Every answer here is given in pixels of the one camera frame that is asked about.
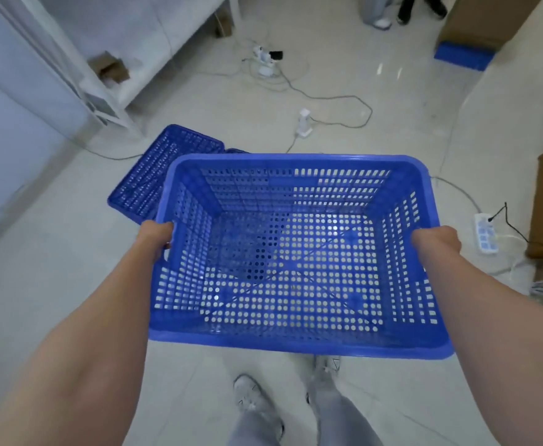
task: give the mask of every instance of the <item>person's right hand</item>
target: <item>person's right hand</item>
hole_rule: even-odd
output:
[[[461,251],[461,242],[459,241],[457,231],[453,227],[444,225],[434,228],[420,228],[412,232],[412,245],[418,251],[442,244],[452,248],[455,252]]]

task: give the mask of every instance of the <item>white power adapter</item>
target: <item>white power adapter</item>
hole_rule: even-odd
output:
[[[301,138],[305,138],[309,136],[309,134],[312,133],[310,115],[311,115],[311,111],[309,111],[307,108],[301,109],[301,114],[300,114],[300,117],[298,118],[298,127],[297,127],[297,134]]]

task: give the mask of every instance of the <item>hand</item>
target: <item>hand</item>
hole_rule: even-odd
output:
[[[154,261],[158,259],[162,252],[162,248],[169,248],[174,224],[166,222],[158,224],[154,221],[144,221],[140,226],[140,231],[137,233],[135,244],[141,247],[149,247],[154,253]]]
[[[418,251],[421,251],[423,248],[433,247],[436,244],[449,247],[457,253],[461,251],[461,242],[459,241],[457,231],[448,225],[421,228],[412,232],[412,245]]]

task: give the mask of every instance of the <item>white metal shelf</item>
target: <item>white metal shelf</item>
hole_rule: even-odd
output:
[[[224,0],[21,0],[72,63],[73,79],[95,115],[141,134],[125,108]],[[230,0],[235,28],[238,0]],[[121,58],[129,79],[107,87],[88,59],[103,51]]]

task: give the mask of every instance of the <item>gray pants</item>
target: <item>gray pants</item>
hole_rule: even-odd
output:
[[[319,446],[382,446],[368,421],[350,399],[342,396],[328,374],[317,373],[308,386],[308,393],[317,418]],[[262,416],[245,412],[228,446],[279,446],[279,443]]]
[[[383,17],[385,6],[390,4],[391,0],[363,0],[360,15],[363,22],[370,25],[375,20]]]

